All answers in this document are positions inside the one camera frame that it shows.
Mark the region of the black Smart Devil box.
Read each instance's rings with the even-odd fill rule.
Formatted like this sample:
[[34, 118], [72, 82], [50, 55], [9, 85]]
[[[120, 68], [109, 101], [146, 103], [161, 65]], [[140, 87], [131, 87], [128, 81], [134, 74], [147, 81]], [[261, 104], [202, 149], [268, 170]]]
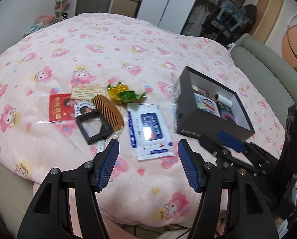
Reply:
[[218, 101], [217, 101], [217, 107], [218, 107], [218, 111], [219, 111], [221, 118], [223, 118], [229, 122], [236, 123], [236, 120], [234, 118], [234, 115], [233, 115], [230, 107], [228, 107], [225, 104], [222, 104]]

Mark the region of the cartoon bead art pack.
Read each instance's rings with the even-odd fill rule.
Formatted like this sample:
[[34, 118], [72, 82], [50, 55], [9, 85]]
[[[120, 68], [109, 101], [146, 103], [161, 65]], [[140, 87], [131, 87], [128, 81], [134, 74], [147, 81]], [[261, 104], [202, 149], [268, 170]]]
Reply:
[[198, 109], [218, 117], [220, 116], [218, 107], [213, 100], [209, 99], [208, 97], [204, 97], [198, 93], [194, 93], [194, 98]]

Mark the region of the white lint roller refill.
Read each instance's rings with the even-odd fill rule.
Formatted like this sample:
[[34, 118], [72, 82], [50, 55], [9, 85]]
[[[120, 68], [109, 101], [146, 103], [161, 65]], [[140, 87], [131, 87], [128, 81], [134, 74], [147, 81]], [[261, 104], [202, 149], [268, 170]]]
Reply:
[[222, 103], [223, 105], [227, 106], [227, 107], [232, 107], [233, 106], [233, 102], [229, 99], [227, 99], [226, 97], [216, 93], [214, 95], [214, 99], [217, 103]]

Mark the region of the black Daphne shoe box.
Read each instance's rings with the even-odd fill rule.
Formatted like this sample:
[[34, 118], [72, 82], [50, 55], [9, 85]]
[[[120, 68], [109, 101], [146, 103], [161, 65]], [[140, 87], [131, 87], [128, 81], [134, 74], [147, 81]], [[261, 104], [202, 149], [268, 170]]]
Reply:
[[255, 134], [236, 92], [193, 68], [184, 68], [173, 95], [177, 134], [215, 141], [222, 133], [243, 141]]

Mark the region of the grey upholstered headboard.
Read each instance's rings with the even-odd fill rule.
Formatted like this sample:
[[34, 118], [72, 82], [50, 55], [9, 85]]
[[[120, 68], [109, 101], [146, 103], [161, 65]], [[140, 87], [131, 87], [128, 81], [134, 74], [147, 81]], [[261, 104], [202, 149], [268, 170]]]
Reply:
[[282, 126], [288, 108], [297, 105], [297, 72], [283, 58], [245, 33], [230, 51], [236, 67], [265, 98]]

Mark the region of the white alcohol wipes pack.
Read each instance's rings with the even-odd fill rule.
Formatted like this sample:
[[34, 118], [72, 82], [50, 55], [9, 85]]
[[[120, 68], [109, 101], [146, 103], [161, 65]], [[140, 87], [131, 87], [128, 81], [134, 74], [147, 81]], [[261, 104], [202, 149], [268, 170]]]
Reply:
[[170, 132], [155, 104], [127, 104], [131, 146], [139, 161], [174, 156]]

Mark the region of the red envelope packet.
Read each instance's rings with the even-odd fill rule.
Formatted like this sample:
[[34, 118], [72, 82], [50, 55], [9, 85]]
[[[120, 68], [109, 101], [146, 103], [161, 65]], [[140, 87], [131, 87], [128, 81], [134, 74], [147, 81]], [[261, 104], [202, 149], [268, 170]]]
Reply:
[[75, 119], [75, 100], [70, 93], [51, 94], [49, 96], [48, 117], [50, 122], [69, 121]]

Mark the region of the brown wooden comb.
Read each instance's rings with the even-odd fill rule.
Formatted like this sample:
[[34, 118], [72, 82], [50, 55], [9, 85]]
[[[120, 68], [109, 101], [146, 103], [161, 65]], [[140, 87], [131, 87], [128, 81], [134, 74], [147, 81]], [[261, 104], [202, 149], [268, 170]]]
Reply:
[[107, 122], [112, 126], [113, 131], [118, 131], [124, 127], [121, 113], [114, 103], [103, 95], [97, 95], [91, 99], [96, 109], [101, 110]]

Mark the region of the green yellow snack wrapper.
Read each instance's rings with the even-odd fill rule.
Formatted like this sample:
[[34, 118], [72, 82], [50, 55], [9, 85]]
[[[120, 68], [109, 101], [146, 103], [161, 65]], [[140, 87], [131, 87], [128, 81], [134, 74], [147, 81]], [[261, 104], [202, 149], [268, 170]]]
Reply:
[[134, 101], [140, 101], [146, 97], [146, 92], [136, 93], [120, 81], [115, 86], [108, 84], [107, 92], [109, 98], [117, 104], [128, 104]]

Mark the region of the pink cartoon print bedspread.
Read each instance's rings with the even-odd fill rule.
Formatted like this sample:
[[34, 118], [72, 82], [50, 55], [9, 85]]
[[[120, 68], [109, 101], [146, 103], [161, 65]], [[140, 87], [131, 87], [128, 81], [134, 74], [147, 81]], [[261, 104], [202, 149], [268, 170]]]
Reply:
[[[0, 55], [0, 163], [41, 183], [53, 167], [74, 169], [93, 159], [75, 122], [49, 123], [48, 97], [76, 85], [121, 82], [146, 92], [174, 129], [173, 86], [189, 66], [235, 91], [255, 129], [250, 140], [281, 154], [284, 128], [227, 49], [207, 38], [177, 35], [113, 14], [81, 14], [37, 31]], [[194, 217], [200, 195], [189, 186], [178, 157], [139, 161], [128, 129], [108, 186], [97, 195], [101, 211], [125, 224], [161, 227]]]

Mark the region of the yellow printed card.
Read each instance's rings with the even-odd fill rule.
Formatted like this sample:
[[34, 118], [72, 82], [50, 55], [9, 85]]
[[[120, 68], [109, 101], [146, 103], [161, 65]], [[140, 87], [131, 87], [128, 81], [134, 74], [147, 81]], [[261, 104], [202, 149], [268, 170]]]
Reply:
[[106, 96], [106, 89], [96, 86], [73, 86], [71, 91], [71, 98], [75, 100], [92, 100], [98, 95]]

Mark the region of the black glass display cabinet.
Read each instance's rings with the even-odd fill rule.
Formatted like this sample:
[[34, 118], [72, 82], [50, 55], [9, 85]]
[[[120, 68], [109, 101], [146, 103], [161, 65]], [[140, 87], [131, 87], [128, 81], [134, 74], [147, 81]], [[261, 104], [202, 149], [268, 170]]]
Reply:
[[250, 28], [256, 11], [256, 6], [245, 0], [196, 0], [181, 35], [204, 37], [228, 46]]

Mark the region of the white wardrobe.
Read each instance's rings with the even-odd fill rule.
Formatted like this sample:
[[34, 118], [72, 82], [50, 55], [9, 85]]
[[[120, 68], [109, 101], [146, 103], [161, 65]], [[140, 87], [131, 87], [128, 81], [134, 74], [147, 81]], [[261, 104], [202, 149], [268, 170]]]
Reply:
[[180, 34], [196, 0], [142, 0], [137, 19]]

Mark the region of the white shelf rack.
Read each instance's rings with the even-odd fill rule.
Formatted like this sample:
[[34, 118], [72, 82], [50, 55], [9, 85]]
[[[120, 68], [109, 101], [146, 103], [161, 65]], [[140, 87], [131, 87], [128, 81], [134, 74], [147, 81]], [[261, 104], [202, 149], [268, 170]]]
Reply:
[[56, 15], [54, 22], [66, 20], [69, 15], [71, 0], [55, 0], [54, 13]]

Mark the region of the black square frame case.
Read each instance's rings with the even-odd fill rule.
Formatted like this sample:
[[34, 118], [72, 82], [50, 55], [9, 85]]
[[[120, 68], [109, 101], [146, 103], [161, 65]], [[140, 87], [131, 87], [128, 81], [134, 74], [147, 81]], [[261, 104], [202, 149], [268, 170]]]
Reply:
[[76, 124], [88, 145], [105, 140], [113, 133], [111, 124], [101, 110], [92, 110], [75, 118]]

